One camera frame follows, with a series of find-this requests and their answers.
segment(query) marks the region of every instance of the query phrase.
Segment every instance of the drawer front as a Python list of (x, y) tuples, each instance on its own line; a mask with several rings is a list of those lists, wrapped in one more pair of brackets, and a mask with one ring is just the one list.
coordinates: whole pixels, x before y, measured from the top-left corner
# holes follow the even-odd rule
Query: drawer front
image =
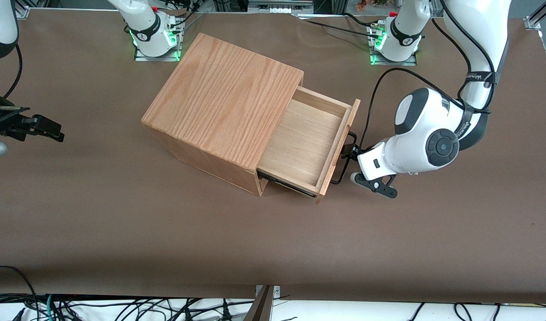
[(344, 104), (298, 87), (257, 172), (318, 203), (324, 197), (360, 100)]

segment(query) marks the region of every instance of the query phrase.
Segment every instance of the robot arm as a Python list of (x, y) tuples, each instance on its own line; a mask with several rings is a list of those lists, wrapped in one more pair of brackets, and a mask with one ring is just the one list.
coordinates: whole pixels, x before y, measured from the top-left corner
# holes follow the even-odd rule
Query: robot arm
[[(431, 171), (450, 164), (460, 150), (473, 146), (485, 132), (488, 116), (485, 111), (493, 98), (497, 72), (507, 45), (510, 0), (441, 1), (446, 9), (444, 19), (448, 30), (469, 59), (470, 70), (461, 89), (459, 104), (428, 88), (404, 97), (396, 110), (396, 135), (358, 156), (362, 173), (354, 173), (351, 179), (372, 191), (382, 193), (374, 186), (374, 183), (381, 185), (382, 177), (393, 179), (396, 173)], [(400, 53), (398, 59), (407, 59), (414, 52), (423, 29), (422, 21), (426, 19), (418, 11), (418, 8), (424, 8), (424, 2), (404, 1), (398, 16), (387, 18), (387, 39), (380, 49), (386, 58), (394, 57), (389, 54), (394, 48)], [(405, 6), (409, 15), (403, 15)], [(398, 24), (396, 20), (400, 17), (403, 22)], [(403, 35), (397, 38), (398, 33), (393, 29), (400, 29), (402, 25), (417, 29), (402, 30)], [(414, 41), (407, 45), (406, 39)]]
[[(108, 0), (114, 5), (130, 28), (134, 43), (144, 55), (157, 57), (164, 55), (176, 45), (168, 36), (171, 32), (170, 17), (164, 12), (155, 12), (146, 0)], [(17, 45), (18, 26), (14, 10), (14, 0), (0, 0), (0, 58), (8, 55)], [(31, 118), (21, 115), (29, 110), (16, 107), (0, 97), (0, 135), (24, 141), (27, 135), (46, 136), (62, 142), (64, 134), (61, 125), (41, 115)], [(0, 155), (7, 152), (6, 144), (0, 142)]]

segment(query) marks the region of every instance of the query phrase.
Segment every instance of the metal bracket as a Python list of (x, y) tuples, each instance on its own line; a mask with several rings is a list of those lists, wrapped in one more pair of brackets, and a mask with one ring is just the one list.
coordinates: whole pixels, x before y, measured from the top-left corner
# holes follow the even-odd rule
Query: metal bracket
[(528, 30), (539, 30), (541, 28), (540, 22), (546, 18), (546, 1), (541, 4), (530, 16), (523, 18), (525, 27)]
[[(259, 291), (263, 286), (255, 286), (255, 297), (259, 295)], [(281, 297), (281, 286), (273, 286), (273, 299), (279, 299)]]
[[(390, 180), (384, 183), (382, 180), (384, 177), (389, 177)], [(353, 173), (351, 178), (354, 183), (366, 187), (367, 189), (370, 189), (375, 193), (379, 193), (380, 195), (384, 195), (388, 198), (396, 198), (398, 196), (398, 191), (396, 191), (394, 187), (390, 186), (392, 181), (396, 178), (396, 175), (389, 175), (384, 177), (379, 177), (377, 179), (367, 181), (362, 173)]]
[(534, 26), (531, 25), (531, 20), (529, 20), (529, 16), (523, 18), (523, 22), (525, 23), (525, 28), (527, 30), (540, 30), (541, 28), (541, 24), (539, 23), (535, 24)]
[(269, 321), (271, 319), (273, 295), (275, 295), (274, 288), (275, 286), (261, 287), (243, 321)]

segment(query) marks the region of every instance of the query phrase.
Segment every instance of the wooden drawer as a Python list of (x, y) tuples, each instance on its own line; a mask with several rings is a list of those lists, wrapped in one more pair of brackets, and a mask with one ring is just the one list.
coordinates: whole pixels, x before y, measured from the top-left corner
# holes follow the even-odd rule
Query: wooden drawer
[(324, 197), (354, 120), (354, 105), (297, 87), (257, 173), (304, 195)]
[(142, 123), (180, 161), (254, 195), (268, 179), (319, 202), (360, 101), (304, 89), (303, 75), (199, 34)]

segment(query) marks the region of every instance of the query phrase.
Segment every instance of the table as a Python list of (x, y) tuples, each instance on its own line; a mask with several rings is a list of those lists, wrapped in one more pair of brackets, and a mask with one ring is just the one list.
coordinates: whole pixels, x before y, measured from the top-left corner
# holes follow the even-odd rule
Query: table
[[(255, 284), (281, 284), (293, 299), (546, 302), (546, 54), (521, 20), (509, 22), (477, 146), (445, 169), (397, 177), (396, 199), (343, 181), (318, 206), (278, 185), (255, 197), (175, 160), (140, 124), (175, 63), (132, 61), (123, 27), (101, 11), (20, 21), (24, 74), (10, 100), (65, 133), (62, 144), (5, 140), (0, 158), (0, 264), (36, 291), (252, 297)], [(357, 134), (388, 68), (370, 65), (365, 37), (289, 15), (206, 14), (186, 50), (199, 32), (303, 70), (308, 89), (361, 99)], [(455, 94), (465, 63), (431, 24), (424, 32), (413, 70)], [(0, 61), (0, 93), (16, 69), (13, 54)], [(419, 87), (387, 76), (365, 144), (393, 135), (398, 102)], [(27, 290), (0, 272), (0, 292)]]

